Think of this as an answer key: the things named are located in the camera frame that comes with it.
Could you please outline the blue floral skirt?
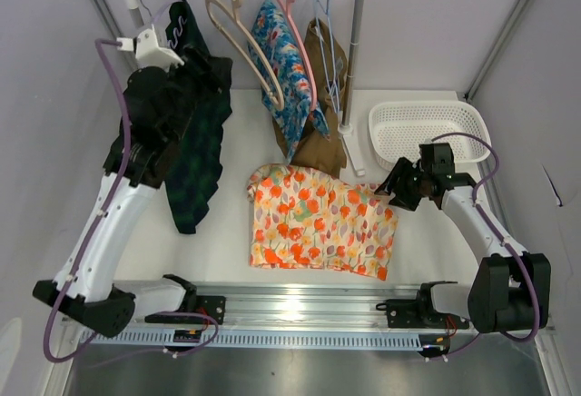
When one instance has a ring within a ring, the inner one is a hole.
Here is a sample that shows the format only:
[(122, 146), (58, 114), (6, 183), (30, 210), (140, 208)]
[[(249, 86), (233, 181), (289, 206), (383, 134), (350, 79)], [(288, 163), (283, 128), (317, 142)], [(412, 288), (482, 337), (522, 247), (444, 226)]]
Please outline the blue floral skirt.
[(281, 9), (265, 0), (251, 28), (251, 35), (264, 53), (281, 87), (284, 108), (277, 109), (266, 92), (263, 105), (271, 112), (286, 145), (286, 160), (296, 153), (306, 123), (320, 135), (330, 136), (327, 120), (319, 105), (312, 106), (313, 94), (298, 43)]

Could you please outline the pink plastic hanger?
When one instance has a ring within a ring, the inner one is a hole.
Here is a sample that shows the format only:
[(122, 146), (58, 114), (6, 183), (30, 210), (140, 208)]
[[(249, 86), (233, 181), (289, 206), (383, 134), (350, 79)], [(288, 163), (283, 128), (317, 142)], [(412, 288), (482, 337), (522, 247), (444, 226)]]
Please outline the pink plastic hanger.
[(285, 1), (275, 0), (275, 1), (280, 6), (281, 12), (284, 14), (286, 22), (287, 22), (287, 24), (288, 24), (288, 26), (293, 34), (293, 37), (297, 43), (300, 58), (303, 62), (303, 68), (304, 68), (304, 71), (307, 75), (309, 85), (310, 85), (310, 91), (311, 91), (310, 111), (313, 112), (316, 109), (316, 106), (318, 103), (317, 85), (316, 85), (315, 77), (314, 77), (312, 67), (310, 64), (310, 59), (309, 59), (308, 54), (306, 52), (304, 43), (301, 39), (298, 27), (296, 26), (296, 23), (295, 23), (295, 21), (292, 17), (292, 14), (291, 14), (292, 6), (296, 0), (285, 0)]

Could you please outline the orange floral cloth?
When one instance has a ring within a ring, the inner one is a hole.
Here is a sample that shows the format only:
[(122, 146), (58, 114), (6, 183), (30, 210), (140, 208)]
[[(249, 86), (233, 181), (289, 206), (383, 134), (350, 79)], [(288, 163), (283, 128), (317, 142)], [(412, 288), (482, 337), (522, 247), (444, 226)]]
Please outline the orange floral cloth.
[(250, 265), (386, 280), (399, 219), (375, 189), (310, 167), (263, 165), (247, 184)]

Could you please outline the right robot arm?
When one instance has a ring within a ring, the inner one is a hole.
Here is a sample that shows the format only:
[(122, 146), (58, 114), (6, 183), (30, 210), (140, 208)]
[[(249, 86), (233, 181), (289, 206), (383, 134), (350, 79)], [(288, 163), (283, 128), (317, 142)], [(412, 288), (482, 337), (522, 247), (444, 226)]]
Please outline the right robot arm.
[(414, 305), (416, 319), (431, 327), (446, 316), (469, 321), (480, 333), (498, 332), (514, 342), (533, 340), (547, 325), (551, 265), (531, 253), (478, 201), (478, 185), (451, 159), (397, 160), (375, 194), (414, 212), (428, 199), (458, 228), (478, 260), (470, 285), (424, 282)]

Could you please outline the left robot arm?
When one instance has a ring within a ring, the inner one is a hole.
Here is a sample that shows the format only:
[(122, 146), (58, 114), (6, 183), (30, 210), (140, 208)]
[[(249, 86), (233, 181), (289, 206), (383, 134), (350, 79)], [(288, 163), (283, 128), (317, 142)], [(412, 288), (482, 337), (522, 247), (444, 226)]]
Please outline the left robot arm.
[(84, 235), (64, 268), (38, 282), (34, 297), (99, 335), (113, 337), (140, 317), (167, 313), (189, 322), (197, 312), (195, 286), (175, 275), (155, 282), (114, 279), (142, 213), (165, 191), (177, 231), (194, 234), (209, 212), (222, 175), (224, 123), (231, 116), (227, 57), (187, 47), (167, 69), (133, 72), (123, 90), (117, 138)]

